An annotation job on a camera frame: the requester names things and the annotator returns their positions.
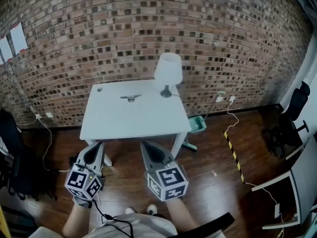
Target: black chair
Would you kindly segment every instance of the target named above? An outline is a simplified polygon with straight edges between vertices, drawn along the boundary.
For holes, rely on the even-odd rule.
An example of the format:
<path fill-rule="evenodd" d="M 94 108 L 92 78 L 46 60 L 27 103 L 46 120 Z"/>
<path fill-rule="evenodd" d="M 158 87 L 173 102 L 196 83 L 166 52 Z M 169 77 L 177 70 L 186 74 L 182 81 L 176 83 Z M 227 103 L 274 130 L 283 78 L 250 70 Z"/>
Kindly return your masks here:
<path fill-rule="evenodd" d="M 14 158 L 12 168 L 5 172 L 4 167 L 0 172 L 8 178 L 8 191 L 11 195 L 18 194 L 21 200 L 25 195 L 31 195 L 38 200 L 39 193 L 47 193 L 57 200 L 51 193 L 56 172 L 44 169 L 41 158 L 36 156 L 32 148 L 26 146 L 17 130 L 11 113 L 0 108 L 0 137 L 2 138 L 9 154 Z"/>
<path fill-rule="evenodd" d="M 304 125 L 296 128 L 293 121 L 295 121 L 300 115 L 304 105 L 310 95 L 310 88 L 302 82 L 301 87 L 296 88 L 293 92 L 291 102 L 286 112 L 280 114 L 277 123 L 278 126 L 272 130 L 264 129 L 262 133 L 268 133 L 269 139 L 267 139 L 267 150 L 273 152 L 276 156 L 284 157 L 285 149 L 284 145 L 300 146 L 302 144 L 301 138 L 298 132 L 302 129 L 306 129 L 309 132 L 308 126 L 305 121 Z"/>

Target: glove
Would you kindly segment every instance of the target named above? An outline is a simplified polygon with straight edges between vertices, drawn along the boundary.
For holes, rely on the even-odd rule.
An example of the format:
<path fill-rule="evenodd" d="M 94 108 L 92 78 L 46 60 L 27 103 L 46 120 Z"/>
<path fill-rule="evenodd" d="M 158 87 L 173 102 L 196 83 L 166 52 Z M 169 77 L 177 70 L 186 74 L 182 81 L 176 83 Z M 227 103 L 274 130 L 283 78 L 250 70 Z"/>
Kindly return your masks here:
<path fill-rule="evenodd" d="M 73 202 L 85 208 L 91 208 L 93 206 L 92 201 L 86 201 L 80 197 L 74 196 Z"/>

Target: table top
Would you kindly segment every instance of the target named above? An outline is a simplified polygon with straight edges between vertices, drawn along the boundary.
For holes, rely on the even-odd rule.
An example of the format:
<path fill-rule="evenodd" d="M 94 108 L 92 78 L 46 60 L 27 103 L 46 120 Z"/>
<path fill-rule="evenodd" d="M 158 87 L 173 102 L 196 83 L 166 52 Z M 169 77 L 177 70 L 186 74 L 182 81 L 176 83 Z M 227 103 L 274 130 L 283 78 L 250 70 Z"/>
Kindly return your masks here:
<path fill-rule="evenodd" d="M 297 188 L 303 223 L 317 197 L 317 142 L 313 135 L 291 171 Z"/>
<path fill-rule="evenodd" d="M 180 97 L 160 95 L 155 80 L 93 85 L 80 139 L 115 139 L 176 134 L 191 130 Z M 175 86 L 172 94 L 179 95 Z M 140 95 L 134 102 L 126 96 Z"/>

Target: wooden floor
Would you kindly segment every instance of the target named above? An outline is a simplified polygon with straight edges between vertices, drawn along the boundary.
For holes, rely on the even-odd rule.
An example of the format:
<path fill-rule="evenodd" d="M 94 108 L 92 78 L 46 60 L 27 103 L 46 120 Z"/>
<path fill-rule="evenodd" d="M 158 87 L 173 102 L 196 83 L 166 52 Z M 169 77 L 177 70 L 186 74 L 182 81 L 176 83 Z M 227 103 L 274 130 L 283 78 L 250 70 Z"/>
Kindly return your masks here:
<path fill-rule="evenodd" d="M 260 184 L 287 170 L 287 163 L 267 152 L 261 130 L 275 124 L 278 109 L 266 108 L 259 111 L 238 113 L 240 122 L 230 128 L 228 135 L 240 160 L 246 182 Z M 274 201 L 265 191 L 251 192 L 251 185 L 242 184 L 240 175 L 223 136 L 223 131 L 235 123 L 231 115 L 210 117 L 206 131 L 190 135 L 189 141 L 197 145 L 197 153 L 181 149 L 177 156 L 189 178 L 189 188 L 183 200 L 191 213 L 201 223 L 207 223 L 226 212 L 230 212 L 235 222 L 224 232 L 228 238 L 276 237 L 280 230 L 266 231 L 264 224 L 280 222 L 274 219 Z M 53 135 L 53 144 L 46 156 L 47 166 L 50 161 L 54 167 L 68 169 L 68 158 L 86 147 L 79 139 L 80 131 L 60 131 Z M 49 134 L 30 134 L 24 132 L 26 143 L 45 153 L 49 143 Z M 171 149 L 174 137 L 151 138 Z M 105 187 L 99 192 L 101 210 L 116 216 L 123 214 L 127 206 L 132 206 L 143 213 L 150 203 L 158 206 L 160 213 L 167 213 L 164 203 L 158 202 L 149 192 L 144 179 L 144 164 L 140 152 L 141 139 L 111 140 L 106 142 L 106 151 L 113 161 L 113 167 L 105 167 Z M 40 202 L 32 198 L 22 202 L 1 191 L 4 204 L 14 205 L 27 210 L 35 217 L 39 225 L 58 233 L 72 208 L 72 196 L 64 188 L 66 173 L 57 178 L 56 195 L 58 201 L 48 196 L 40 196 Z M 295 213 L 295 201 L 289 181 L 268 188 L 273 197 L 281 202 L 284 221 L 290 220 Z M 97 211 L 92 209 L 90 226 L 98 225 Z M 293 233 L 288 228 L 285 236 Z"/>

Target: white table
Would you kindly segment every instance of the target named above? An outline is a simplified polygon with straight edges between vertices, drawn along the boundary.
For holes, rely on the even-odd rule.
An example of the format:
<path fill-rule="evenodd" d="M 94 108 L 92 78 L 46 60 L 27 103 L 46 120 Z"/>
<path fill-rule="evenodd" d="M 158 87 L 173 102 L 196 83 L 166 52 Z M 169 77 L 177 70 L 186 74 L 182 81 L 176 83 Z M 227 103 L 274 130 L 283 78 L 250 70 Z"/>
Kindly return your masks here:
<path fill-rule="evenodd" d="M 176 87 L 170 87 L 176 95 L 170 98 L 160 95 L 162 89 L 155 80 L 93 85 L 80 139 L 92 144 L 101 139 L 177 134 L 171 151 L 176 157 L 191 127 Z M 134 95 L 140 96 L 129 102 L 126 96 Z M 105 164 L 112 166 L 106 155 Z"/>
<path fill-rule="evenodd" d="M 310 213 L 311 207 L 317 197 L 317 142 L 314 136 L 310 137 L 291 170 L 261 185 L 255 186 L 251 190 L 255 191 L 265 188 L 285 178 L 290 178 L 291 180 L 297 215 L 291 221 L 265 225 L 262 229 L 277 229 L 302 224 Z"/>

